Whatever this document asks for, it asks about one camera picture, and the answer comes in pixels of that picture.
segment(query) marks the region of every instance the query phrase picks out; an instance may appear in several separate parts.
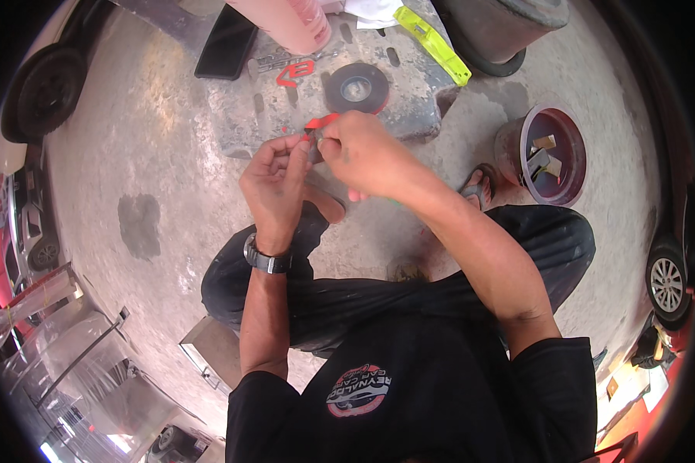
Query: man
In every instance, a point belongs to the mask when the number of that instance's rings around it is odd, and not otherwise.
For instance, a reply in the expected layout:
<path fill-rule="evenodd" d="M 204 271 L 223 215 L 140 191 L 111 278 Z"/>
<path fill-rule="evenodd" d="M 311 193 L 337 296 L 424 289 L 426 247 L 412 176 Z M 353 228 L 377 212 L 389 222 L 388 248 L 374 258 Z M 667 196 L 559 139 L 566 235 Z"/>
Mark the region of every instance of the man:
<path fill-rule="evenodd" d="M 306 142 L 264 143 L 239 181 L 255 224 L 232 236 L 202 284 L 209 313 L 240 336 L 227 462 L 577 461 L 591 453 L 589 340 L 562 338 L 554 321 L 594 255 L 587 221 L 552 206 L 483 213 L 488 169 L 458 194 L 375 116 L 340 116 L 318 146 L 351 200 L 403 204 L 461 271 L 438 282 L 407 266 L 400 282 L 315 280 L 308 255 L 344 211 L 305 186 Z M 289 346 L 331 352 L 301 395 L 286 382 Z"/>

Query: knee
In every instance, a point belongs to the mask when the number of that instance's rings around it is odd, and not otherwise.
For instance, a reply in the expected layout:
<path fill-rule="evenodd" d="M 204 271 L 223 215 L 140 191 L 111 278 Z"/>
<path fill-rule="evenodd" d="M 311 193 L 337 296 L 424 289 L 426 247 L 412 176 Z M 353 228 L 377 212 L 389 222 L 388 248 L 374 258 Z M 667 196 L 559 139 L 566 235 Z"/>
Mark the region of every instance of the knee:
<path fill-rule="evenodd" d="M 239 273 L 227 272 L 214 261 L 201 283 L 201 298 L 206 311 L 217 321 L 239 332 L 247 295 L 249 273 L 243 278 Z"/>
<path fill-rule="evenodd" d="M 575 259 L 586 257 L 590 262 L 596 250 L 594 232 L 589 221 L 575 210 L 569 210 L 569 218 L 565 225 L 567 235 L 575 247 Z"/>

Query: hand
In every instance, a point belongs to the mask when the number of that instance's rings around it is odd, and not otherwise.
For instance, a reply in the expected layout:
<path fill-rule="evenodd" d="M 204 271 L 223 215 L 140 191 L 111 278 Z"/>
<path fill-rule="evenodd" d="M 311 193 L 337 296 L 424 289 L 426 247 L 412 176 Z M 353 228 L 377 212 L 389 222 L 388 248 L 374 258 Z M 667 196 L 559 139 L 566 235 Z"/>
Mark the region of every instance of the hand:
<path fill-rule="evenodd" d="M 299 134 L 263 143 L 242 172 L 239 188 L 255 219 L 255 244 L 260 253 L 282 255 L 288 251 L 301 217 L 309 142 Z"/>
<path fill-rule="evenodd" d="M 372 114 L 348 111 L 322 133 L 317 148 L 335 177 L 350 187 L 352 201 L 368 195 L 400 201 L 407 182 L 418 172 L 428 172 Z"/>

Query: roll of tape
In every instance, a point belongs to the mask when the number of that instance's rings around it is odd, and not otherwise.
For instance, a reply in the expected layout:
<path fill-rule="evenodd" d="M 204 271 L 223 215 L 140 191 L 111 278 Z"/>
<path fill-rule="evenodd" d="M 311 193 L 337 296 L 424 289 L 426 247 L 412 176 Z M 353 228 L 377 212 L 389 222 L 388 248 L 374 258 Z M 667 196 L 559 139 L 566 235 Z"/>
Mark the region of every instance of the roll of tape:
<path fill-rule="evenodd" d="M 376 66 L 352 63 L 337 69 L 324 86 L 327 108 L 333 113 L 358 110 L 376 114 L 389 100 L 389 80 Z"/>

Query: dark pants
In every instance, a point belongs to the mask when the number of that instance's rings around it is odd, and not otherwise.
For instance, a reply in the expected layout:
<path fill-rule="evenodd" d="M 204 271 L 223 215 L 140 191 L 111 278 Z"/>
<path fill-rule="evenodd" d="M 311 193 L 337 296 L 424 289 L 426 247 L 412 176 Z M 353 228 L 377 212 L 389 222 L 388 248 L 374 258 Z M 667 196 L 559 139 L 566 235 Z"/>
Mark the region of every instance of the dark pants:
<path fill-rule="evenodd" d="M 594 256 L 594 236 L 587 220 L 571 209 L 554 206 L 503 206 L 487 215 L 525 249 L 540 270 L 554 313 L 575 289 Z M 293 235 L 293 264 L 287 273 L 292 347 L 310 352 L 338 345 L 358 324 L 391 313 L 423 313 L 489 321 L 463 272 L 437 282 L 385 282 L 373 279 L 314 279 L 309 254 L 329 223 L 305 201 Z M 201 285 L 208 313 L 237 333 L 251 267 L 244 260 L 244 240 L 251 225 L 235 233 L 214 258 Z"/>

